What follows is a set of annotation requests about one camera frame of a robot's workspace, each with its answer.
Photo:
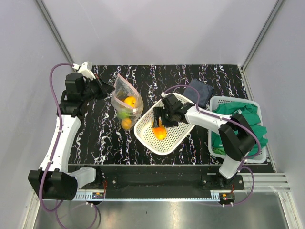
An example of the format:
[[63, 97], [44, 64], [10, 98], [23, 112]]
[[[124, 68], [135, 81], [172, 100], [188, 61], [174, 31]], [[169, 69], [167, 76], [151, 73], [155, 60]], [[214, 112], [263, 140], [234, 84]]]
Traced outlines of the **white perforated tray basket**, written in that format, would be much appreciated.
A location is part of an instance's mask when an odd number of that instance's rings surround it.
[[136, 138], [158, 155], [170, 154], [194, 128], [186, 120], [196, 103], [178, 93], [163, 94], [135, 124]]

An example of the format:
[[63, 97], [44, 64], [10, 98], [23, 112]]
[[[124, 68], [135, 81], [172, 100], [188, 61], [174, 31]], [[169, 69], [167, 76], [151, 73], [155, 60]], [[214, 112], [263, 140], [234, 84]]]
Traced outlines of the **yellow fake orange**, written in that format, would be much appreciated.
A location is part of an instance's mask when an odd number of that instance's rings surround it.
[[133, 96], [128, 96], [124, 99], [124, 103], [134, 108], [137, 104], [137, 99]]

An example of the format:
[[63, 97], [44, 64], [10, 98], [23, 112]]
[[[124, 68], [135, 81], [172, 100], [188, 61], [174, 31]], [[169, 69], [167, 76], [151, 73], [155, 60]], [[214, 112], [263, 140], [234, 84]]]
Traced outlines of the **orange fake mango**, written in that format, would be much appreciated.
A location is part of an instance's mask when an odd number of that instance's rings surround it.
[[152, 129], [153, 129], [155, 137], [158, 140], [162, 141], [162, 140], [164, 140], [166, 138], [167, 131], [166, 131], [166, 128], [162, 125], [161, 120], [159, 121], [159, 127], [152, 128]]

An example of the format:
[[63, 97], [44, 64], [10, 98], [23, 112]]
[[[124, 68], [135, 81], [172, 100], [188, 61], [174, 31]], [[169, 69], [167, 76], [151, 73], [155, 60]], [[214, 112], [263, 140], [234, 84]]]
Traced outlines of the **clear zip top bag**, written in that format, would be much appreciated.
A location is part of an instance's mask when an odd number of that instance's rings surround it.
[[142, 116], [144, 108], [142, 97], [120, 74], [116, 77], [114, 88], [111, 105], [116, 111], [121, 127], [129, 131]]

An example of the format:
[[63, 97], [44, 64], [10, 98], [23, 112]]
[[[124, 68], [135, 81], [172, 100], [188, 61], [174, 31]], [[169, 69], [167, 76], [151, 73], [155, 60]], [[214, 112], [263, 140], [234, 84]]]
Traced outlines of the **green cloth garment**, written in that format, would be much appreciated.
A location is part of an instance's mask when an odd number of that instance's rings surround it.
[[[264, 138], [264, 135], [267, 133], [267, 129], [265, 126], [260, 125], [261, 118], [257, 114], [258, 107], [256, 105], [250, 103], [230, 102], [226, 104], [219, 104], [217, 109], [215, 108], [212, 111], [221, 115], [230, 116], [236, 113], [242, 114], [257, 136], [261, 148], [263, 149], [268, 143], [268, 139]], [[226, 155], [220, 136], [214, 132], [211, 133], [211, 143], [214, 153]]]

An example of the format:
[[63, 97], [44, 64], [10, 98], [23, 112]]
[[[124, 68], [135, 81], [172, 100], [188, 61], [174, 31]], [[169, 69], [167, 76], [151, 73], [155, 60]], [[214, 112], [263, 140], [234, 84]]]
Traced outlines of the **green fake lime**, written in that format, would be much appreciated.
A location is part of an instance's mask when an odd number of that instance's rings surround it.
[[119, 118], [119, 119], [126, 119], [126, 118], [129, 118], [130, 117], [130, 114], [128, 113], [128, 112], [126, 112], [126, 111], [118, 111], [117, 112], [117, 117]]

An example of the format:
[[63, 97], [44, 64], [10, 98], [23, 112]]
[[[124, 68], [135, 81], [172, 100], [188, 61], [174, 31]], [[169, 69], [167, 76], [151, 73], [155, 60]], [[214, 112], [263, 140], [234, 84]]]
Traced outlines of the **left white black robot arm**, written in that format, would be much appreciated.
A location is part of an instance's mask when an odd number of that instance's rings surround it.
[[109, 96], [114, 87], [99, 78], [89, 79], [81, 73], [71, 73], [65, 79], [57, 113], [55, 132], [49, 150], [39, 169], [29, 172], [28, 180], [41, 199], [73, 200], [78, 189], [89, 185], [99, 188], [103, 177], [92, 167], [68, 172], [71, 148], [84, 119], [87, 103]]

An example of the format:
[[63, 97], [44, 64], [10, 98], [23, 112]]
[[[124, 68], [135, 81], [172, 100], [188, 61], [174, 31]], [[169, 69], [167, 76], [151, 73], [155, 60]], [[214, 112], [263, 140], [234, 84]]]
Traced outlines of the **folded navy blue cloth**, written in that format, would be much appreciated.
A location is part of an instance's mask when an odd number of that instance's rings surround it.
[[[198, 106], [200, 108], [205, 108], [214, 93], [214, 88], [197, 79], [191, 80], [189, 86], [196, 89], [199, 93], [200, 97], [199, 97]], [[196, 103], [198, 99], [198, 95], [195, 92], [195, 90], [192, 88], [187, 87], [184, 90], [183, 96], [191, 100], [193, 103]]]

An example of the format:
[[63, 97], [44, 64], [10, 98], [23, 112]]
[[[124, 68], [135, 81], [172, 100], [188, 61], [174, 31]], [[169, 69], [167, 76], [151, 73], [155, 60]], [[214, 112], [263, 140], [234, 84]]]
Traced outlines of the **small orange fake tangerine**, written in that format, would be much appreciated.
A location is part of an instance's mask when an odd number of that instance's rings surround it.
[[124, 130], [130, 130], [130, 128], [132, 127], [132, 121], [129, 118], [124, 118], [121, 121], [121, 126]]

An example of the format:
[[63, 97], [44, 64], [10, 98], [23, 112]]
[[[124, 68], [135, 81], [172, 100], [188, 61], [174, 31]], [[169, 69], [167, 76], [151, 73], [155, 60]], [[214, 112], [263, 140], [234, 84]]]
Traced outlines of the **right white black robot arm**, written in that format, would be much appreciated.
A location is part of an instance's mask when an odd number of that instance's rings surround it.
[[220, 175], [216, 177], [218, 187], [229, 188], [233, 176], [241, 169], [245, 156], [255, 145], [260, 146], [259, 140], [248, 122], [241, 114], [221, 116], [206, 111], [193, 102], [182, 103], [173, 93], [161, 99], [162, 106], [153, 108], [154, 129], [164, 126], [166, 128], [178, 127], [185, 123], [208, 129], [221, 138], [226, 156], [219, 169]]

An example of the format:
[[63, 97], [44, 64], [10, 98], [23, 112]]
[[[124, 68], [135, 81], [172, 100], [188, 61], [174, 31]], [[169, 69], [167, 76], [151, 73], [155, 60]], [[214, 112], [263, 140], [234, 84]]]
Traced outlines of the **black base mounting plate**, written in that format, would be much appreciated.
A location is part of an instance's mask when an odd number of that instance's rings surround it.
[[215, 173], [108, 173], [99, 184], [87, 184], [82, 189], [120, 190], [125, 187], [194, 187], [203, 190], [244, 190], [243, 177], [226, 180]]

